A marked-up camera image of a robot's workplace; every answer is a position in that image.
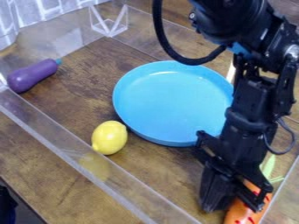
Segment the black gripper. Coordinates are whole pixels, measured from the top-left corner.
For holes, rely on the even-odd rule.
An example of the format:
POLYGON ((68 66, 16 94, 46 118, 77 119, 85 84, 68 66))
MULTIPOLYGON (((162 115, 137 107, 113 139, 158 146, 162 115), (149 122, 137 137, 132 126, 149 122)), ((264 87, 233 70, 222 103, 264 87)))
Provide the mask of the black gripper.
POLYGON ((197 147, 206 146, 214 154, 202 153, 202 161, 218 161, 224 173, 205 165, 200 180, 198 204, 204 212, 226 210, 234 199, 232 177, 241 175, 250 183, 237 193, 232 208, 238 213, 263 213, 268 207, 268 193, 273 191, 258 169, 277 124, 268 115, 225 111, 225 122, 218 136, 198 130, 197 147))

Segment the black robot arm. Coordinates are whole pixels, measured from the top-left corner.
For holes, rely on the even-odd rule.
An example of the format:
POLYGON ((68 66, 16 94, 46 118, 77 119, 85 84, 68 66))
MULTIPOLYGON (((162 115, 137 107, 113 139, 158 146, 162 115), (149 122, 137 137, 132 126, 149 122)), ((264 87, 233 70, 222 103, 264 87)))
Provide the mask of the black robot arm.
POLYGON ((276 129, 295 104, 299 70, 299 33, 267 0, 190 0, 192 25, 218 52, 233 52, 233 100, 217 137, 197 133, 204 171, 200 207, 224 210, 238 198, 258 211, 273 191, 258 165, 271 148, 276 129))

